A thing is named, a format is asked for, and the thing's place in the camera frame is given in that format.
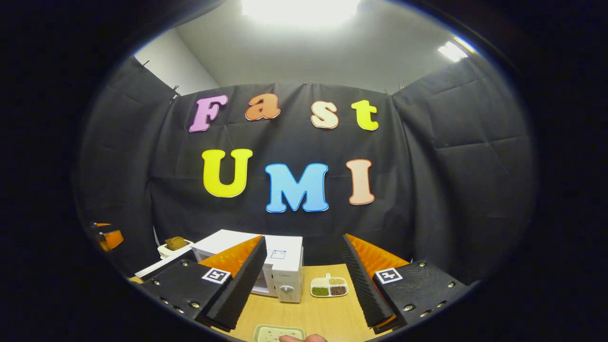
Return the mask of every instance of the ceiling light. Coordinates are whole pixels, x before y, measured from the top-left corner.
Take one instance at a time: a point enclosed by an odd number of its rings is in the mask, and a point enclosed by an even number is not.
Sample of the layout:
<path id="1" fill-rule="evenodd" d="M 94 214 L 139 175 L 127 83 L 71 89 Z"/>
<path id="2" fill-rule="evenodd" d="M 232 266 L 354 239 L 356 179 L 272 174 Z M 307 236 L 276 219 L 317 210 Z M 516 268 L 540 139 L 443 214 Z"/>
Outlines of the ceiling light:
<path id="1" fill-rule="evenodd" d="M 472 53 L 475 53 L 475 52 L 476 52 L 476 51 L 475 51 L 475 49 L 474 49 L 474 48 L 473 48 L 471 45 L 469 45 L 469 43 L 465 42 L 465 41 L 464 41 L 464 40 L 462 40 L 461 38 L 459 38 L 459 37 L 454 37 L 454 40 L 455 40 L 455 41 L 457 41 L 457 42 L 458 42 L 458 44 L 460 44 L 460 45 L 464 46 L 464 47 L 465 47 L 465 49 L 467 49 L 468 51 L 470 51 L 470 52 L 472 52 Z"/>
<path id="2" fill-rule="evenodd" d="M 241 0 L 243 15 L 270 23 L 335 24 L 357 10 L 360 0 Z"/>
<path id="3" fill-rule="evenodd" d="M 444 46 L 439 48 L 439 52 L 441 52 L 444 56 L 449 58 L 452 61 L 459 61 L 462 58 L 468 57 L 466 53 L 464 53 L 461 49 L 458 48 L 454 43 L 448 41 Z"/>

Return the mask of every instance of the microwave label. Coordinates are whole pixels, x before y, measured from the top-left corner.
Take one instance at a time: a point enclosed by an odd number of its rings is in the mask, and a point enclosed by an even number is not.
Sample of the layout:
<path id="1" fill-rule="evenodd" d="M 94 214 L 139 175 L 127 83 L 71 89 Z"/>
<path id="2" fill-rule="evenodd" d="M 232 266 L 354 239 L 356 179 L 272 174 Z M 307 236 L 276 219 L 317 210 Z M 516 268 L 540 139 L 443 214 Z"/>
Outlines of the microwave label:
<path id="1" fill-rule="evenodd" d="M 270 253 L 270 258 L 271 259 L 285 259 L 285 254 L 287 252 L 286 251 L 272 251 L 272 253 Z"/>

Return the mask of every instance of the orange object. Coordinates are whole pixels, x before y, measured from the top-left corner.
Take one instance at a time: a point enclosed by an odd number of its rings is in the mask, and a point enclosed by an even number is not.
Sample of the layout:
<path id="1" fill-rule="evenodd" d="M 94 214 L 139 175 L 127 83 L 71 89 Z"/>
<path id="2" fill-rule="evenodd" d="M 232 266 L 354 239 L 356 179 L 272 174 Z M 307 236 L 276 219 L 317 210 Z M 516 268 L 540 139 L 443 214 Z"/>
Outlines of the orange object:
<path id="1" fill-rule="evenodd" d="M 272 119 L 281 113 L 278 108 L 278 97 L 275 94 L 262 94 L 249 101 L 249 107 L 245 117 L 249 121 Z"/>
<path id="2" fill-rule="evenodd" d="M 389 323 L 391 323 L 392 321 L 394 321 L 397 318 L 397 316 L 395 314 L 393 314 L 391 317 L 387 318 L 385 321 L 380 322 L 378 324 L 376 324 L 376 328 L 380 329 L 386 325 L 388 325 Z"/>
<path id="3" fill-rule="evenodd" d="M 253 239 L 241 242 L 214 256 L 210 256 L 199 263 L 203 266 L 228 271 L 234 278 L 261 238 L 262 236 L 258 235 Z"/>
<path id="4" fill-rule="evenodd" d="M 106 238 L 106 243 L 108 244 L 108 248 L 113 250 L 121 244 L 125 239 L 122 237 L 122 233 L 120 231 L 112 231 L 107 232 L 103 235 Z"/>
<path id="5" fill-rule="evenodd" d="M 109 252 L 110 247 L 108 247 L 108 243 L 105 241 L 99 241 L 99 244 L 102 246 L 104 252 Z"/>
<path id="6" fill-rule="evenodd" d="M 365 267 L 365 271 L 372 278 L 374 273 L 381 270 L 386 270 L 391 267 L 401 267 L 408 265 L 409 262 L 402 258 L 391 254 L 380 247 L 374 246 L 369 242 L 363 241 L 358 237 L 350 234 L 345 234 L 352 243 L 354 250 L 357 251 L 359 259 Z"/>

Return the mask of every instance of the finger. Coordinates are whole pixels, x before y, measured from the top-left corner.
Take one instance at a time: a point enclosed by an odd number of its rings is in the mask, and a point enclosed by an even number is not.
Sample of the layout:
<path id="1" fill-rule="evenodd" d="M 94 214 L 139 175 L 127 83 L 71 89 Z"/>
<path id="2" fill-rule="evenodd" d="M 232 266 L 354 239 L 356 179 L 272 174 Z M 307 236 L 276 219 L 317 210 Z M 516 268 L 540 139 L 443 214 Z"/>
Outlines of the finger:
<path id="1" fill-rule="evenodd" d="M 278 338 L 279 342 L 304 342 L 299 338 L 295 338 L 293 336 L 283 335 Z"/>
<path id="2" fill-rule="evenodd" d="M 327 340 L 315 333 L 310 335 L 309 337 L 306 337 L 306 340 L 304 340 L 304 342 L 327 342 Z"/>

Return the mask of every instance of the white microwave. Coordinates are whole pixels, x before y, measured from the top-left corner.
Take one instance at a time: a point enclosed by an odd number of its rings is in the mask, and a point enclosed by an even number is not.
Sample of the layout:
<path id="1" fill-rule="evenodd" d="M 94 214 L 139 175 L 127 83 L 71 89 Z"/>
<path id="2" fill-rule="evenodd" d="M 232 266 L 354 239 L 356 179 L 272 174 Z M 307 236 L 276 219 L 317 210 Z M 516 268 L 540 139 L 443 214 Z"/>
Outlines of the white microwave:
<path id="1" fill-rule="evenodd" d="M 198 262 L 259 234 L 221 229 L 192 245 Z M 264 235 L 266 261 L 251 293 L 277 297 L 281 302 L 299 303 L 302 298 L 301 236 Z"/>

